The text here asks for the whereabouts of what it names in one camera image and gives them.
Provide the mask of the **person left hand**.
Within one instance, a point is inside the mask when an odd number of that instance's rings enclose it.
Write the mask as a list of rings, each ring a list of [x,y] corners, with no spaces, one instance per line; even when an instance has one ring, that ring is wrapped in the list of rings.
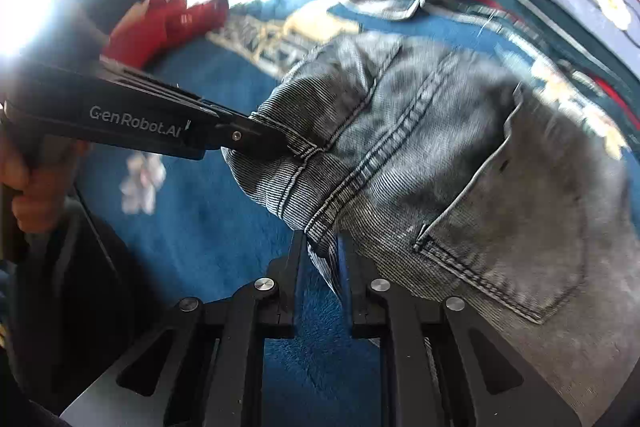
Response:
[[[11,210],[23,232],[46,233],[55,227],[90,146],[86,141],[73,141],[55,164],[29,169],[10,136],[1,131],[1,183],[18,192]]]

